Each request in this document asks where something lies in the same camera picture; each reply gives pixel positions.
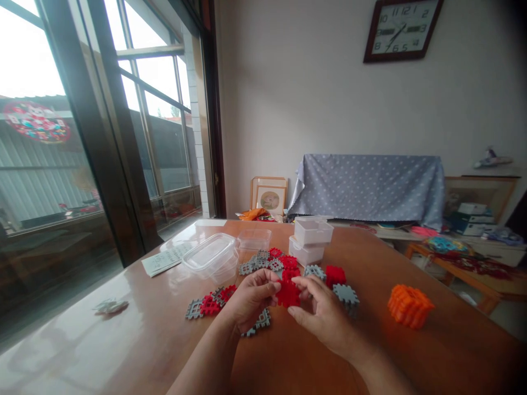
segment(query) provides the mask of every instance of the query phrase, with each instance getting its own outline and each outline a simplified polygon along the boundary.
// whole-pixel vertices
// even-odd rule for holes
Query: plastic lid
[[[316,221],[316,222],[327,222],[328,219],[333,219],[332,216],[307,216],[307,217],[296,217],[295,221]]]
[[[183,256],[183,263],[195,272],[207,269],[232,252],[235,242],[234,237],[217,233],[187,252]]]

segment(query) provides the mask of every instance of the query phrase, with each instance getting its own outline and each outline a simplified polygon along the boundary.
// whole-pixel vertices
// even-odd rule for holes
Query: hand
[[[275,272],[267,269],[248,275],[220,314],[232,320],[240,334],[247,332],[254,326],[263,309],[276,306],[278,299],[275,294],[282,287],[277,282],[279,279]]]
[[[300,299],[309,300],[312,295],[314,314],[300,307],[287,309],[297,323],[314,334],[326,347],[350,363],[369,358],[372,348],[351,325],[350,318],[337,296],[314,275],[291,279],[302,290]]]

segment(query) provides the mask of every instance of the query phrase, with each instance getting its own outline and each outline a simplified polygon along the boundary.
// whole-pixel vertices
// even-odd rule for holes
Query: orange block structure
[[[406,285],[396,285],[388,301],[388,310],[395,321],[412,329],[421,328],[427,320],[428,313],[435,306],[427,296],[418,289]]]

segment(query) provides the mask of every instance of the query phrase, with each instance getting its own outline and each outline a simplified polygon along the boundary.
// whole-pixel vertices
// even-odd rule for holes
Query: clear plastic box
[[[202,279],[222,284],[234,278],[238,269],[236,239],[225,233],[209,237],[183,256],[183,264]]]
[[[328,224],[327,216],[309,216],[295,218],[295,238],[301,246],[331,242],[333,227]]]
[[[298,263],[306,267],[321,261],[324,257],[324,248],[328,245],[328,243],[322,243],[301,246],[295,236],[291,236],[289,238],[289,255],[294,256]]]
[[[238,248],[241,250],[268,250],[272,232],[267,229],[246,229],[238,236]]]

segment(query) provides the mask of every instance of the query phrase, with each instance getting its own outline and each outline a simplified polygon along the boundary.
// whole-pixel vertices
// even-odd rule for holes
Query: picture frame
[[[270,214],[284,215],[285,187],[258,185],[256,188],[256,208],[264,208]]]
[[[461,203],[479,203],[490,208],[499,222],[517,181],[514,177],[445,177],[443,215],[448,217]]]
[[[251,203],[249,207],[251,210],[256,208],[258,186],[284,187],[285,197],[287,198],[287,184],[288,182],[284,177],[254,177],[251,180]]]

